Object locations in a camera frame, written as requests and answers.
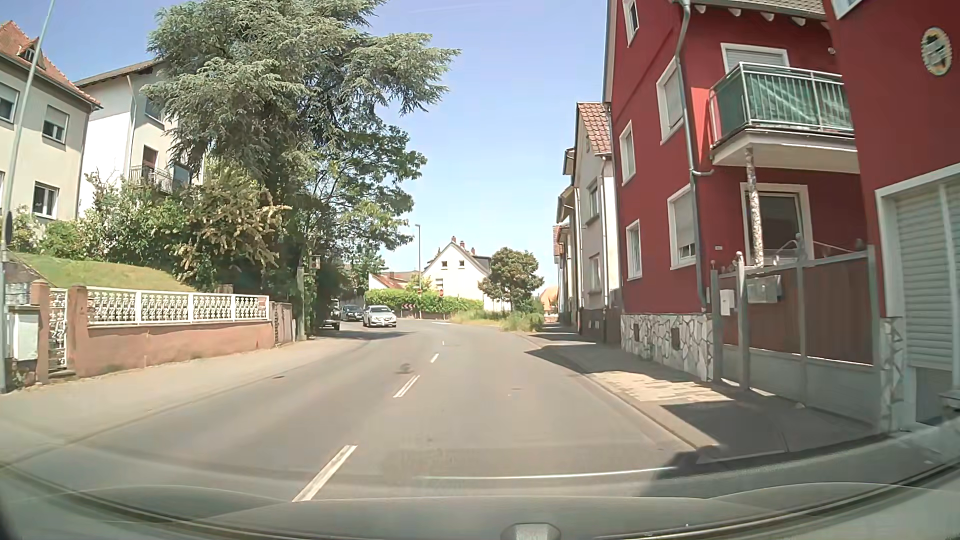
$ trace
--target sidewalk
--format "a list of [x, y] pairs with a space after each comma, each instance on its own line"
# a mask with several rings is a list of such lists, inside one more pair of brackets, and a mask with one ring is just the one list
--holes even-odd
[[874, 435], [860, 422], [688, 373], [549, 326], [530, 354], [589, 377], [697, 451], [698, 463], [812, 451]]
[[0, 465], [362, 346], [319, 338], [0, 395]]

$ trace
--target dark car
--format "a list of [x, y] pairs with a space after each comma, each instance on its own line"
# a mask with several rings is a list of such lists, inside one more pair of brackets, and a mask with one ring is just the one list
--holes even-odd
[[353, 304], [347, 304], [340, 309], [341, 320], [344, 321], [362, 321], [363, 320], [363, 309], [360, 306], [354, 306]]

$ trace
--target gutter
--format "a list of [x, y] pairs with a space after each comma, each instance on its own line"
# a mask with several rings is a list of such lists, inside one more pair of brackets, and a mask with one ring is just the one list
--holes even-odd
[[680, 27], [680, 35], [677, 37], [677, 50], [673, 58], [677, 63], [677, 73], [680, 78], [680, 90], [682, 99], [680, 100], [681, 109], [684, 112], [684, 135], [686, 139], [686, 164], [690, 171], [690, 192], [693, 193], [693, 245], [697, 250], [697, 296], [700, 297], [700, 309], [707, 309], [707, 293], [704, 289], [704, 249], [700, 230], [700, 190], [697, 189], [697, 179], [713, 174], [713, 169], [709, 171], [698, 171], [693, 163], [695, 149], [693, 147], [693, 129], [690, 126], [690, 105], [686, 88], [685, 69], [682, 62], [684, 41], [686, 40], [686, 30], [690, 24], [690, 0], [670, 0], [675, 4], [680, 4], [684, 10], [684, 22]]

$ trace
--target windshield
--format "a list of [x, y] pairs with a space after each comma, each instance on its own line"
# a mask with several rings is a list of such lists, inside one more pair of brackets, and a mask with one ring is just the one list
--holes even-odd
[[2, 6], [13, 537], [706, 538], [960, 463], [958, 2]]

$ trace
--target green grass lawn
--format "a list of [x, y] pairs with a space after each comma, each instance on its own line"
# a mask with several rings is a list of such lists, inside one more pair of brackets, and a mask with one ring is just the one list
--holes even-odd
[[194, 291], [193, 288], [178, 282], [170, 274], [153, 268], [115, 262], [70, 260], [68, 258], [26, 253], [11, 253], [11, 255], [36, 270], [51, 286], [56, 288], [86, 285], [139, 290]]

